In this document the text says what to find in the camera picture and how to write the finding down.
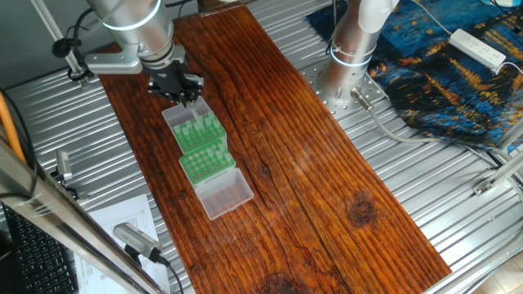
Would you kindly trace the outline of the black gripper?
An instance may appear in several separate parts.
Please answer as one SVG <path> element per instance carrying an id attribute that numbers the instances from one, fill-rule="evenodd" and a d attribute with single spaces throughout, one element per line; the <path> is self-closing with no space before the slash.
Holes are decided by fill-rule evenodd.
<path id="1" fill-rule="evenodd" d="M 174 105 L 179 105 L 178 98 L 169 92 L 186 91 L 189 107 L 194 107 L 203 91 L 204 79 L 197 74 L 188 73 L 185 57 L 165 59 L 156 62 L 143 60 L 144 71 L 150 76 L 147 92 L 155 94 Z"/>

